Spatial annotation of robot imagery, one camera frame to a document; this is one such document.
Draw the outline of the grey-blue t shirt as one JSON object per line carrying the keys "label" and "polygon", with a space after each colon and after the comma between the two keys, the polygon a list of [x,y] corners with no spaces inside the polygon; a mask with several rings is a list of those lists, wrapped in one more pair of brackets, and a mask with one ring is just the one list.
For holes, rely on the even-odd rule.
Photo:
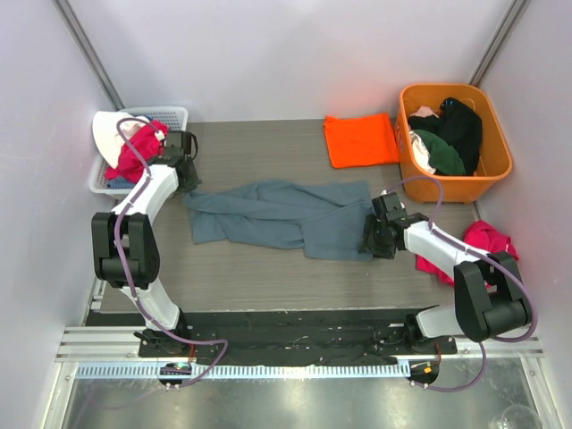
{"label": "grey-blue t shirt", "polygon": [[308,258],[370,262],[360,243],[373,213],[365,181],[301,185],[258,181],[221,193],[194,190],[183,198],[192,240],[228,240],[278,249],[304,250]]}

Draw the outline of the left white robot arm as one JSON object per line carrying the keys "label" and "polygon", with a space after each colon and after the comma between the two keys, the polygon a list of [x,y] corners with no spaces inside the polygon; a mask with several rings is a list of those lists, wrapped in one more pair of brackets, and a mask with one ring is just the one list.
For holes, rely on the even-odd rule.
{"label": "left white robot arm", "polygon": [[191,349],[182,310],[167,295],[159,279],[161,259],[152,223],[172,194],[193,190],[200,183],[194,160],[197,137],[176,130],[154,132],[159,154],[146,160],[129,142],[125,146],[142,163],[143,173],[128,196],[112,211],[91,220],[96,277],[120,290],[144,319],[137,332],[139,355],[183,357]]}

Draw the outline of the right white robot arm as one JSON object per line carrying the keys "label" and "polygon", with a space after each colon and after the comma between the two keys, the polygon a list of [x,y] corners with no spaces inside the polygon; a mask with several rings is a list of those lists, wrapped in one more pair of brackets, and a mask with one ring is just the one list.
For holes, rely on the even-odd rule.
{"label": "right white robot arm", "polygon": [[516,259],[490,253],[439,228],[433,219],[407,212],[394,192],[372,200],[359,251],[393,259],[407,251],[423,257],[454,282],[454,303],[434,306],[412,317],[403,334],[408,349],[422,353],[437,337],[463,335],[481,343],[521,342],[537,326],[537,314],[521,280]]}

